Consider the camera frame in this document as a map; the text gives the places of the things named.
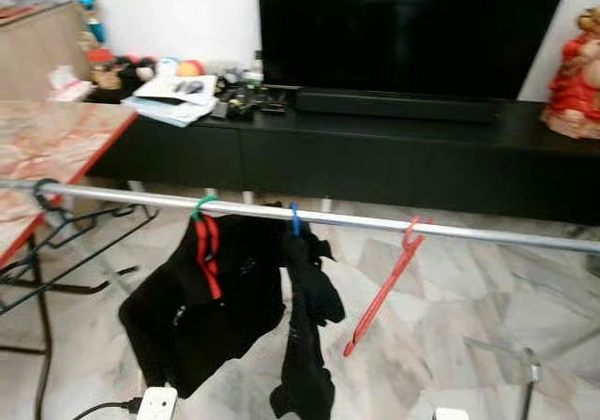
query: marble floor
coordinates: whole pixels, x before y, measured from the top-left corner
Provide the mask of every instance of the marble floor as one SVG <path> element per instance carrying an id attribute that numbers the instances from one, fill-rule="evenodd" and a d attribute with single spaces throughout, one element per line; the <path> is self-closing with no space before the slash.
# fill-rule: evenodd
<path id="1" fill-rule="evenodd" d="M 151 186 L 149 191 L 201 195 L 200 189 Z M 239 193 L 219 193 L 241 201 Z M 290 197 L 257 195 L 256 203 Z M 319 200 L 301 199 L 318 210 Z M 507 217 L 333 202 L 333 211 L 378 218 L 414 214 L 444 225 L 522 233 L 566 235 L 568 225 Z M 164 209 L 143 231 L 107 253 L 114 268 L 138 264 L 125 276 L 139 284 L 173 251 L 188 212 Z M 135 218 L 112 218 L 92 233 L 103 244 Z M 531 347 L 542 359 L 542 381 L 532 399 L 532 420 L 593 420 L 600 412 L 600 337 L 564 350 L 598 327 L 600 279 L 585 271 L 585 256 L 572 252 L 509 247 L 429 237 L 390 293 L 353 355 L 346 342 L 401 253 L 401 235 L 313 225 L 332 245 L 336 261 L 324 271 L 344 302 L 345 321 L 321 329 L 326 367 L 336 386 L 332 419 L 428 420 L 436 407 L 467 411 L 472 420 L 518 419 L 523 366 L 517 359 L 466 345 L 474 338 L 514 350 Z M 45 278 L 77 259 L 73 251 L 44 252 Z M 283 289 L 289 305 L 285 270 Z M 65 282 L 102 280 L 94 262 Z M 50 293 L 54 356 L 44 403 L 47 420 L 69 419 L 104 401 L 143 393 L 144 384 L 116 312 L 124 295 L 109 288 L 93 296 Z M 280 325 L 239 360 L 227 362 L 196 393 L 177 404 L 176 419 L 273 419 L 268 397 L 279 384 L 289 310 Z M 0 317 L 0 342 L 41 343 L 36 302 Z M 33 418 L 40 358 L 0 353 L 0 418 Z M 133 418 L 104 410 L 90 419 Z M 286 414 L 286 420 L 295 418 Z"/>

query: red hanger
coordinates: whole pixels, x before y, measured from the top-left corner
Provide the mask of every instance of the red hanger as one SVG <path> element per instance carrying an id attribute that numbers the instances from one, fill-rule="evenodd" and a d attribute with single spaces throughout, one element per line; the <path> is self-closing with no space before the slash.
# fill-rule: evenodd
<path id="1" fill-rule="evenodd" d="M 346 349 L 344 350 L 344 356 L 346 356 L 346 357 L 350 356 L 350 354 L 353 352 L 356 344 L 358 344 L 360 339 L 363 338 L 363 335 L 366 333 L 366 331 L 368 330 L 368 327 L 371 325 L 371 322 L 377 315 L 379 308 L 382 306 L 383 301 L 385 301 L 385 297 L 394 288 L 396 281 L 398 281 L 398 278 L 400 278 L 400 275 L 402 275 L 402 272 L 404 272 L 404 269 L 407 267 L 409 262 L 413 259 L 414 253 L 419 248 L 421 243 L 425 240 L 425 236 L 422 234 L 419 234 L 416 239 L 414 239 L 412 242 L 409 242 L 409 238 L 411 237 L 411 234 L 413 233 L 414 225 L 419 223 L 420 220 L 421 219 L 419 217 L 413 217 L 411 220 L 411 226 L 409 226 L 406 229 L 406 231 L 404 232 L 404 237 L 402 238 L 402 248 L 403 248 L 402 255 L 397 260 L 397 263 L 394 266 L 394 270 L 392 271 L 392 274 L 388 277 L 388 279 L 384 282 L 382 287 L 379 289 L 379 291 L 377 292 L 377 295 L 375 295 L 375 299 L 373 299 L 373 301 L 371 302 L 367 311 L 365 312 L 365 314 L 363 314 L 363 317 L 360 319 L 360 322 L 356 326 L 356 329 L 354 330 L 354 334 L 352 335 L 352 340 L 350 342 L 348 342 L 348 345 L 346 345 Z M 433 223 L 433 219 L 430 218 L 427 221 L 427 223 L 429 223 L 429 224 Z"/>

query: black cable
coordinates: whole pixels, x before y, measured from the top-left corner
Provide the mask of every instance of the black cable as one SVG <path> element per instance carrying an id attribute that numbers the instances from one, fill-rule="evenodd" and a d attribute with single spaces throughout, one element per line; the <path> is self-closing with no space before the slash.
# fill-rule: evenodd
<path id="1" fill-rule="evenodd" d="M 96 406 L 92 406 L 90 409 L 83 411 L 76 417 L 73 417 L 73 420 L 80 420 L 81 418 L 84 418 L 86 415 L 93 413 L 95 411 L 98 411 L 100 409 L 104 409 L 104 408 L 121 408 L 121 409 L 127 409 L 129 411 L 129 413 L 138 413 L 138 411 L 140 410 L 141 404 L 142 404 L 141 397 L 135 397 L 129 401 L 120 401 L 120 402 L 113 401 L 110 403 L 101 403 L 101 404 L 97 404 Z"/>

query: clothes drying rack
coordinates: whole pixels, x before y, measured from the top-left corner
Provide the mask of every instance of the clothes drying rack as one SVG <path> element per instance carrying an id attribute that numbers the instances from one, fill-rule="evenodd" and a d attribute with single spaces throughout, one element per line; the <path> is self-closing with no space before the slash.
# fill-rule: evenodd
<path id="1" fill-rule="evenodd" d="M 0 180 L 0 189 L 11 189 L 19 191 L 32 191 L 36 186 L 35 181 L 23 180 Z M 116 190 L 100 187 L 71 186 L 55 183 L 46 183 L 38 187 L 38 191 L 44 194 L 69 195 L 72 197 L 99 200 L 115 203 L 129 203 L 144 206 L 181 208 L 191 211 L 200 201 L 197 198 L 180 197 L 174 195 L 163 195 L 147 192 L 136 192 L 128 190 Z M 294 211 L 292 209 L 260 206 L 253 204 L 242 204 L 237 202 L 211 201 L 202 204 L 202 211 L 212 214 L 237 214 L 242 216 L 277 218 L 283 220 L 292 220 Z M 359 227 L 375 230 L 387 230 L 403 232 L 411 226 L 410 221 L 393 220 L 385 218 L 358 217 L 342 214 L 332 214 L 324 212 L 297 210 L 295 214 L 308 223 L 321 223 L 345 227 Z M 493 230 L 480 230 L 474 228 L 461 228 L 454 226 L 443 226 L 436 224 L 418 223 L 413 226 L 416 233 L 424 235 L 436 235 L 441 237 L 452 237 L 457 239 L 476 240 L 501 245 L 516 245 L 537 248 L 554 248 L 589 254 L 600 254 L 600 242 L 591 240 L 579 240 L 561 237 L 550 237 L 544 235 L 526 234 L 519 232 L 502 232 Z M 35 272 L 36 279 L 41 280 L 39 269 Z M 552 359 L 559 354 L 566 353 L 584 341 L 590 340 L 600 334 L 600 325 L 584 336 L 576 340 L 571 340 L 563 344 L 553 352 L 542 354 L 544 359 Z M 508 355 L 516 358 L 527 365 L 530 371 L 529 380 L 525 386 L 522 396 L 522 409 L 519 418 L 526 420 L 529 416 L 529 409 L 533 389 L 536 383 L 540 381 L 540 363 L 539 358 L 531 349 L 524 349 L 521 352 L 506 349 L 503 346 L 488 344 L 465 337 L 465 344 L 483 350 L 489 350 L 493 353 Z"/>

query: black tv cabinet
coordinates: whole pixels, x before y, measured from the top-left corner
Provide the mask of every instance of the black tv cabinet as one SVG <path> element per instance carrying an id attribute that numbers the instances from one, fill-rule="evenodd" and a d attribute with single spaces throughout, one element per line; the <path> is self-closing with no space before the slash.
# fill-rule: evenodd
<path id="1" fill-rule="evenodd" d="M 92 169 L 119 179 L 600 224 L 600 142 L 540 103 L 494 124 L 289 111 L 179 128 L 139 117 Z"/>

